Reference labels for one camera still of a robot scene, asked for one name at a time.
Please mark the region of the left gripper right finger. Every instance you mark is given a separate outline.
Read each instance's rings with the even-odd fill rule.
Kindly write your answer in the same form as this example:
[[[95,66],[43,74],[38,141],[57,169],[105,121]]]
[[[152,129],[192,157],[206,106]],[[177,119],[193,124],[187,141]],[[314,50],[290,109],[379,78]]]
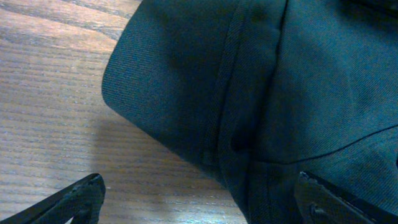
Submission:
[[[294,197],[304,224],[397,224],[397,215],[311,172],[299,173]]]

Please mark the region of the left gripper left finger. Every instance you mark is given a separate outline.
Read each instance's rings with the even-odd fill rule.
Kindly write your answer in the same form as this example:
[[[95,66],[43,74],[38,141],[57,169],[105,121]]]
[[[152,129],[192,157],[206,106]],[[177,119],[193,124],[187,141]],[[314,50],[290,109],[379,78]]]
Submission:
[[[97,224],[104,196],[102,176],[90,174],[1,224]]]

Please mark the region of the black t-shirt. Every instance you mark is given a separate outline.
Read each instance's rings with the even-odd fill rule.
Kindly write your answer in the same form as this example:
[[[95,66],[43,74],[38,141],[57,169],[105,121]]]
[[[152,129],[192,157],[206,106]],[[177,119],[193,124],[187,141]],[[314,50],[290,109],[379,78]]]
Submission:
[[[248,223],[303,223],[301,171],[397,215],[396,1],[143,0],[102,96]]]

